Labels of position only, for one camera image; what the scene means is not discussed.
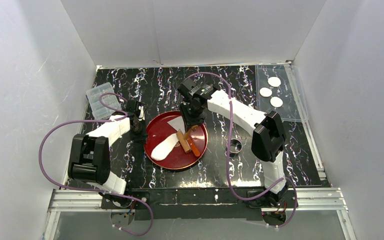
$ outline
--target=white wall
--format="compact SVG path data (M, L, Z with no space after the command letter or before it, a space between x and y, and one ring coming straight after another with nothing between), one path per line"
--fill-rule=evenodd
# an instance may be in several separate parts
M384 0L328 0L294 62L358 239L384 239Z
M60 1L0 1L0 240L38 240L53 185L38 164L43 136L83 116L94 63ZM67 126L45 145L45 167L61 181Z
M326 0L61 0L96 65L283 62Z

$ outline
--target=black marble table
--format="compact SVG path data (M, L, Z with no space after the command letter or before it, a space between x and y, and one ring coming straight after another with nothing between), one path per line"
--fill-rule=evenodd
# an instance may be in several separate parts
M182 96L176 89L187 76L197 72L222 75L231 83L232 92L239 101L257 108L255 66L103 69L97 72L94 86L110 82L115 93L147 103L145 118L149 122L158 114L178 110ZM225 89L218 79L211 76L199 75L195 81L198 84L219 84ZM90 107L86 119L93 119ZM111 147L111 170L128 181L133 189L227 187L225 147L229 120L208 112L205 124L209 135L207 150L196 164L187 169L173 171L156 166L145 155L143 145L132 143L129 135L125 134ZM293 121L284 121L283 124L289 133L283 155L286 176L291 177L297 186L321 185L303 124ZM92 131L99 125L85 124L83 132ZM232 184L236 187L263 186L264 173L260 160L251 152L251 136L239 126L234 126L232 135L241 139L243 144L240 154L229 163ZM72 187L92 188L72 179L68 184Z

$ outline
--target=plastic container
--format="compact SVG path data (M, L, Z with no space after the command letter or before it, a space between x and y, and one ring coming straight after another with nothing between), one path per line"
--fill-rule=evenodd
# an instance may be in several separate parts
M279 87L272 87L268 83L270 77L278 77L281 81ZM256 92L257 109L266 113L276 111L283 121L307 122L307 107L304 99L304 90L296 66L284 65L257 65L256 66ZM269 88L271 96L260 95L261 88ZM283 105L274 107L270 104L272 97L282 99Z
M104 107L99 102L99 97L105 93L114 93L113 86L109 82L86 91L86 98L89 101L90 107L92 108L92 115L95 120L108 119L110 118L111 114L115 112L114 110ZM102 97L102 101L115 109L121 109L121 104L117 97L114 95L105 95Z

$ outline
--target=round red tray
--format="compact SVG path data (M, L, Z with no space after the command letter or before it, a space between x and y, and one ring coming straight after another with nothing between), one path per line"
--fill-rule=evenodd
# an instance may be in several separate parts
M167 122L179 116L181 116L179 111L165 112L155 117L146 127L148 138L146 140L146 144L143 146L145 153L153 163L165 169L179 170L187 168L196 163L204 155L204 152L207 149L207 129L204 125L201 125L195 131L190 133L190 138L201 153L200 156L195 156L192 151L185 153L182 146L178 142L164 160L156 161L152 159L151 153L154 148L168 136L177 132Z

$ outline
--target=white round object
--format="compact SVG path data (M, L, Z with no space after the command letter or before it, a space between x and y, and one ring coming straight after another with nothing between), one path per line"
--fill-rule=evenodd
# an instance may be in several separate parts
M277 76L272 76L268 78L268 84L272 87L279 87L281 85L281 80Z
M270 99L270 103L273 107L280 108L284 104L284 101L277 96L274 96Z
M270 90L269 88L267 87L262 87L260 90L259 90L259 94L263 97L270 97L272 95L272 90Z

